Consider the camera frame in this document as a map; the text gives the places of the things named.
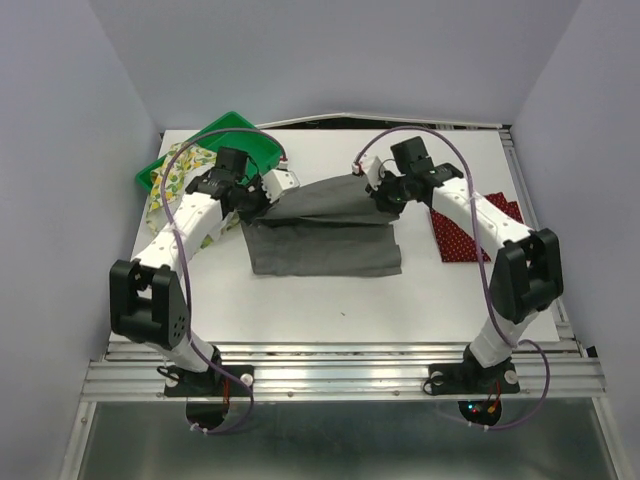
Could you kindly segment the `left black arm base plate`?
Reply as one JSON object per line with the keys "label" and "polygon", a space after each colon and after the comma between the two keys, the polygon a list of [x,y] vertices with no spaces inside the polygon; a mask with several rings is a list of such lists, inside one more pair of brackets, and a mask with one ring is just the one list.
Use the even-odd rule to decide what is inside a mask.
{"label": "left black arm base plate", "polygon": [[164,378],[164,395],[169,398],[250,397],[246,387],[213,370],[194,373],[170,365],[156,372]]}

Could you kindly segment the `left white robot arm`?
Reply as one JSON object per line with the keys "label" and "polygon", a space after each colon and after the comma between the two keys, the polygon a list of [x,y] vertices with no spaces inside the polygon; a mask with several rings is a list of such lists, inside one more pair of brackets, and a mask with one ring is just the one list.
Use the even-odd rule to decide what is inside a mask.
{"label": "left white robot arm", "polygon": [[261,172],[248,152],[221,147],[214,163],[191,179],[179,204],[167,207],[166,223],[150,243],[112,265],[111,330],[170,361],[158,370],[166,394],[209,396],[234,377],[223,369],[220,350],[193,331],[190,260],[233,217],[251,220],[297,185],[287,171]]}

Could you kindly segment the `grey skirt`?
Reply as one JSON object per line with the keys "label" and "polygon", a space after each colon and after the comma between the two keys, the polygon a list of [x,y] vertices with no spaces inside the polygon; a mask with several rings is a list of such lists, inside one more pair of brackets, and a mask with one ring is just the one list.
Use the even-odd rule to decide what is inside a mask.
{"label": "grey skirt", "polygon": [[303,186],[243,222],[260,276],[374,278],[402,273],[396,214],[379,211],[365,179],[343,175]]}

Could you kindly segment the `red polka dot skirt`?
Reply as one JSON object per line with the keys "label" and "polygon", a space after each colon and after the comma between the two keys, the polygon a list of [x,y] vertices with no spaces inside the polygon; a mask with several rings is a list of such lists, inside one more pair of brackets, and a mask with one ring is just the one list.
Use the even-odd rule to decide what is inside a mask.
{"label": "red polka dot skirt", "polygon": [[[502,192],[492,193],[486,199],[511,219],[523,222],[517,201],[508,201]],[[476,263],[476,246],[470,235],[444,215],[430,210],[434,238],[443,263]]]}

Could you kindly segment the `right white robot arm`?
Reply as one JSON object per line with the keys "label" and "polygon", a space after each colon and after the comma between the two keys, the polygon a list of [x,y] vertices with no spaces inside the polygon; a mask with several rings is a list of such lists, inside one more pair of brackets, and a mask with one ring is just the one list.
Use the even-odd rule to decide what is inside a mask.
{"label": "right white robot arm", "polygon": [[484,395],[520,390],[513,351],[528,326],[564,290],[560,245],[549,229],[535,230],[509,217],[477,193],[466,163],[437,165],[424,141],[413,137],[392,146],[397,170],[360,153],[353,172],[365,177],[366,191],[379,210],[400,213],[411,201],[422,203],[469,235],[482,271],[488,318],[465,348],[459,363],[432,364],[423,384],[426,394]]}

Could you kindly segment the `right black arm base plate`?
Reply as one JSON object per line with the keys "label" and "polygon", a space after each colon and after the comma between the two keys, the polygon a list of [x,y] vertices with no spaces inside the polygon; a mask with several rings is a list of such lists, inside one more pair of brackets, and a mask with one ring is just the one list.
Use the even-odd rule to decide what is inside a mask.
{"label": "right black arm base plate", "polygon": [[479,397],[490,393],[520,392],[514,365],[507,361],[490,368],[470,362],[436,363],[428,366],[422,390],[427,395],[459,395]]}

